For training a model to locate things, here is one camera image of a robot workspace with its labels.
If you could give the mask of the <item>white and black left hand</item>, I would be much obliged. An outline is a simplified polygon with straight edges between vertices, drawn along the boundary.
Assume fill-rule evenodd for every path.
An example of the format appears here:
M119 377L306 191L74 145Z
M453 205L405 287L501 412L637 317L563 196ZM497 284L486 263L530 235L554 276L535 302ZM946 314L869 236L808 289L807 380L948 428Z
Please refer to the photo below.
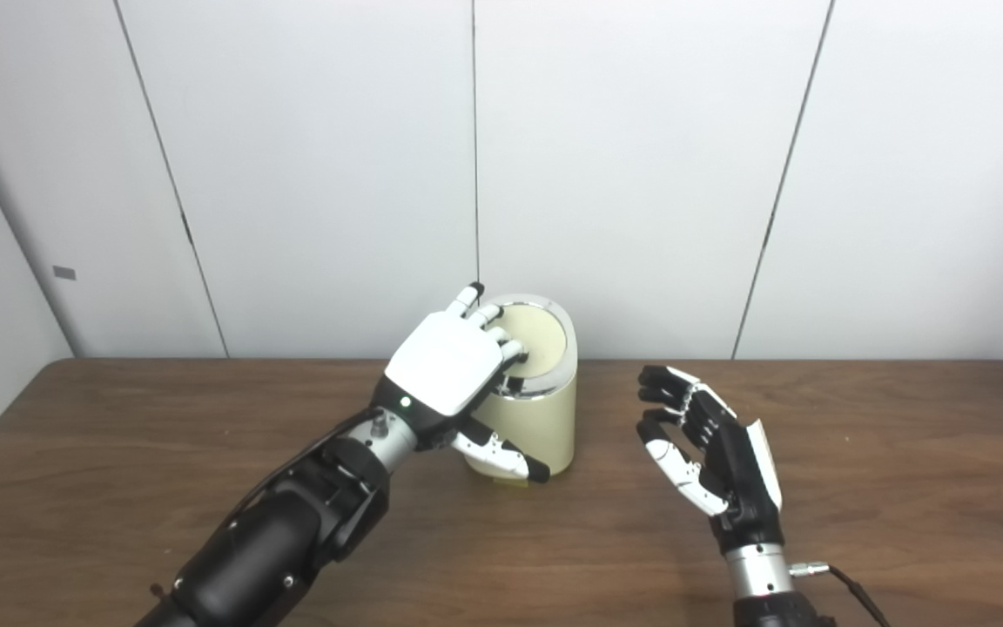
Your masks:
M475 416L507 369L529 354L512 334L491 326L504 308L482 305L484 291L471 282L445 309L423 318L387 362L370 405L406 426L414 452L454 446L489 467L545 483L552 476L545 463Z

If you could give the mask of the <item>white and black right hand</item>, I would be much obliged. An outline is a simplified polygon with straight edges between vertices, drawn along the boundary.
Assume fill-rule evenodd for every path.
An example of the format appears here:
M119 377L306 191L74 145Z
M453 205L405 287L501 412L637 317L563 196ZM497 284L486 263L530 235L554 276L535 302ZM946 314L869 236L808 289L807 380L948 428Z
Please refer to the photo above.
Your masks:
M651 408L636 425L646 452L681 496L708 517L722 555L784 545L783 491L762 421L743 424L704 381L664 365L638 375Z

